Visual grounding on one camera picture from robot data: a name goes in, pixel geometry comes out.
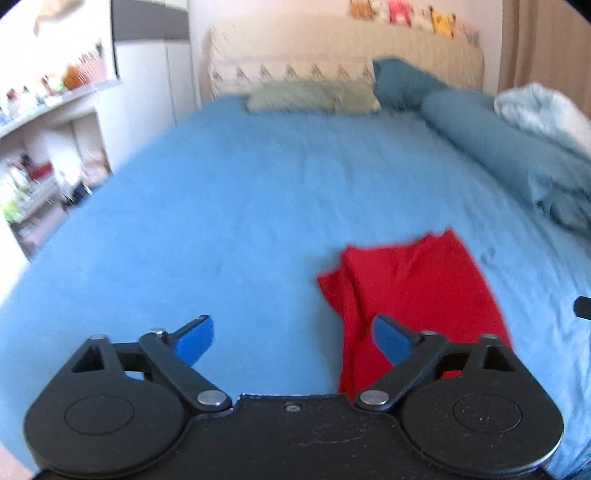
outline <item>folded blanket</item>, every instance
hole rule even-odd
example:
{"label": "folded blanket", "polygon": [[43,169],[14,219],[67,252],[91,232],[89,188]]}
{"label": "folded blanket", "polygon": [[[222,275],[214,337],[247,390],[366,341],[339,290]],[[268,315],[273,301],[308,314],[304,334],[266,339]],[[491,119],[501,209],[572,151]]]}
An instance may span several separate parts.
{"label": "folded blanket", "polygon": [[421,115],[529,208],[591,239],[591,162],[512,127],[494,98],[474,90],[431,94]]}
{"label": "folded blanket", "polygon": [[514,127],[591,161],[591,124],[574,102],[539,83],[500,93],[495,112]]}

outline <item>teal pillow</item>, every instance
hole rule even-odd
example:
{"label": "teal pillow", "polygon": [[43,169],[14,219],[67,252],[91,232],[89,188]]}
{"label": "teal pillow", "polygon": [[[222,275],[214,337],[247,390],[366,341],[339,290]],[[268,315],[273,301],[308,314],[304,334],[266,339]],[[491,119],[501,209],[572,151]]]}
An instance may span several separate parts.
{"label": "teal pillow", "polygon": [[374,60],[374,94],[382,106],[418,109],[434,92],[450,87],[433,75],[394,58]]}

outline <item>yellow plush toy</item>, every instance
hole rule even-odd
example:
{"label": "yellow plush toy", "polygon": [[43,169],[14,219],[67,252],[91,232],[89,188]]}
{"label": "yellow plush toy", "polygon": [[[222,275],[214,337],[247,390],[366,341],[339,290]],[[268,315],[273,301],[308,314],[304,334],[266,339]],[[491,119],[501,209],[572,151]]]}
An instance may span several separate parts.
{"label": "yellow plush toy", "polygon": [[431,7],[431,19],[433,20],[433,28],[437,35],[453,38],[453,26],[456,23],[456,16],[454,14],[442,14]]}

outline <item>black circular disc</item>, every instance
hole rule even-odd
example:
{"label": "black circular disc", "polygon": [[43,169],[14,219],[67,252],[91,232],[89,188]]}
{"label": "black circular disc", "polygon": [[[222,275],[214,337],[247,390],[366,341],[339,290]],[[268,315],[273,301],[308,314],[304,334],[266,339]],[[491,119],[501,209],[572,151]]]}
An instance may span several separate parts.
{"label": "black circular disc", "polygon": [[521,421],[519,405],[500,395],[466,395],[453,406],[457,421],[479,433],[506,433]]}
{"label": "black circular disc", "polygon": [[66,423],[82,435],[109,435],[134,418],[134,406],[126,399],[94,395],[74,402],[66,410]]}
{"label": "black circular disc", "polygon": [[466,476],[506,478],[543,465],[560,444],[560,412],[543,390],[537,395],[483,376],[436,381],[410,395],[402,408],[410,440]]}
{"label": "black circular disc", "polygon": [[124,377],[47,391],[27,414],[25,437],[42,468],[101,478],[148,465],[175,442],[184,424],[175,395]]}

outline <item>pink plush toy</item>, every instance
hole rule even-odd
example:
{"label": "pink plush toy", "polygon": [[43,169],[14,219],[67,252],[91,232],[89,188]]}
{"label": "pink plush toy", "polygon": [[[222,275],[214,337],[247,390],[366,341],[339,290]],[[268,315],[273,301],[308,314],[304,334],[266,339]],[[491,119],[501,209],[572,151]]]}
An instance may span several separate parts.
{"label": "pink plush toy", "polygon": [[462,38],[470,42],[475,47],[477,47],[479,43],[478,30],[463,20],[456,20],[456,23],[453,27],[453,38]]}
{"label": "pink plush toy", "polygon": [[396,25],[411,25],[411,8],[408,2],[390,0],[390,23]]}

